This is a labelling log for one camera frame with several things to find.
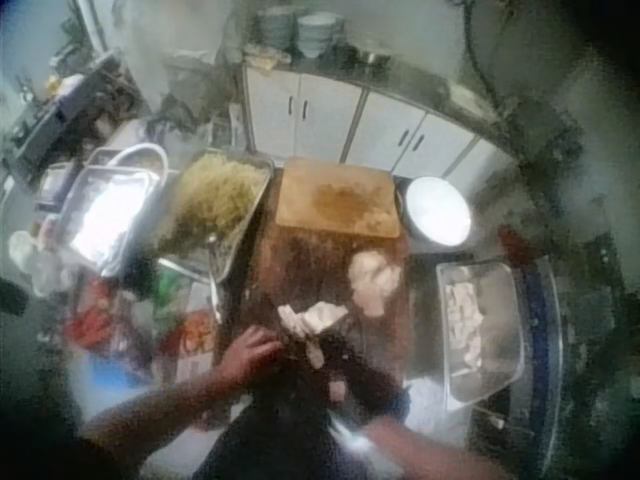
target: white cabinet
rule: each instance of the white cabinet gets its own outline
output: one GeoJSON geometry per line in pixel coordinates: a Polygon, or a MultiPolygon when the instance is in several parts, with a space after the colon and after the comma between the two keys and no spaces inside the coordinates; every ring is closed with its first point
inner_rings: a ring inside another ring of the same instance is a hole
{"type": "Polygon", "coordinates": [[[277,157],[294,153],[300,75],[247,68],[249,108],[256,150],[277,157]]]}
{"type": "Polygon", "coordinates": [[[427,114],[393,174],[408,178],[442,177],[473,137],[464,128],[427,114]]]}
{"type": "Polygon", "coordinates": [[[491,175],[513,164],[511,157],[502,150],[486,140],[479,140],[446,176],[446,180],[470,200],[486,185],[491,175]]]}
{"type": "Polygon", "coordinates": [[[338,162],[362,89],[314,75],[302,75],[297,102],[295,155],[338,162]]]}
{"type": "Polygon", "coordinates": [[[391,170],[424,116],[420,108],[371,92],[346,163],[391,170]]]}

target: cutting board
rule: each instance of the cutting board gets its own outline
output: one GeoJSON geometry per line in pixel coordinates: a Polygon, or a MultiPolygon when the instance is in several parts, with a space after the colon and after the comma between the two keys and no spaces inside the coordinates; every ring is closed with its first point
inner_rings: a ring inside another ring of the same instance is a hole
{"type": "Polygon", "coordinates": [[[367,250],[382,252],[405,269],[408,255],[405,230],[401,229],[398,238],[392,239],[282,227],[275,221],[282,183],[283,174],[278,172],[259,215],[238,317],[230,322],[232,336],[255,323],[279,331],[280,305],[291,305],[296,312],[319,301],[345,305],[350,320],[343,322],[341,328],[345,329],[348,342],[372,366],[401,382],[411,350],[406,277],[403,273],[384,316],[371,319],[352,302],[348,270],[353,255],[367,250]]]}
{"type": "Polygon", "coordinates": [[[367,237],[398,238],[391,175],[355,165],[304,158],[284,168],[276,223],[367,237]]]}

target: raw chicken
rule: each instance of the raw chicken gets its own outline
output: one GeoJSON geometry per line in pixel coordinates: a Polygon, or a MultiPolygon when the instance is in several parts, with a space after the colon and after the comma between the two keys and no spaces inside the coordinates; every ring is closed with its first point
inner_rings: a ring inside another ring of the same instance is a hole
{"type": "Polygon", "coordinates": [[[353,256],[349,266],[353,301],[367,317],[384,315],[384,303],[398,288],[401,272],[399,266],[390,265],[379,252],[360,252],[353,256]]]}
{"type": "Polygon", "coordinates": [[[329,399],[333,403],[344,402],[347,396],[347,384],[344,380],[329,381],[329,399]]]}
{"type": "Polygon", "coordinates": [[[317,341],[307,340],[306,352],[309,363],[316,370],[321,369],[324,366],[324,354],[317,341]]]}
{"type": "Polygon", "coordinates": [[[295,313],[290,305],[278,307],[278,315],[284,327],[300,338],[322,333],[349,311],[344,305],[318,302],[306,312],[295,313]]]}
{"type": "Polygon", "coordinates": [[[455,372],[455,376],[476,372],[482,366],[482,339],[480,325],[484,316],[478,308],[475,287],[470,282],[459,282],[445,286],[447,321],[449,323],[449,345],[454,350],[463,350],[464,362],[469,369],[455,372]]]}

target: cable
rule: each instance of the cable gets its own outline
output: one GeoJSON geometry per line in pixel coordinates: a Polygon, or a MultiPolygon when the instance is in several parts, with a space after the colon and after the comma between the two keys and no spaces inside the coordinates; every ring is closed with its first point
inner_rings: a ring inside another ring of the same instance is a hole
{"type": "Polygon", "coordinates": [[[464,3],[463,7],[463,16],[464,16],[464,42],[465,48],[467,50],[467,55],[469,56],[469,61],[471,62],[471,66],[475,71],[476,75],[480,79],[482,86],[484,87],[487,95],[489,96],[489,101],[491,102],[491,106],[494,108],[496,112],[500,111],[500,98],[498,97],[498,92],[495,87],[491,83],[491,81],[487,78],[487,76],[480,68],[480,63],[478,62],[478,58],[476,57],[476,53],[473,47],[473,31],[471,20],[473,18],[473,10],[476,5],[476,0],[467,0],[464,3]]]}

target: black glove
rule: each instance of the black glove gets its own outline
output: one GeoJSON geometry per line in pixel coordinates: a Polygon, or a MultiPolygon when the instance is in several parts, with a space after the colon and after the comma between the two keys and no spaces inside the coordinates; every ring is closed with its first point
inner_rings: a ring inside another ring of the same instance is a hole
{"type": "Polygon", "coordinates": [[[409,394],[387,373],[376,370],[357,355],[344,339],[329,336],[321,339],[325,367],[344,377],[345,401],[337,413],[347,421],[362,426],[373,418],[388,415],[403,422],[409,413],[409,394]]]}

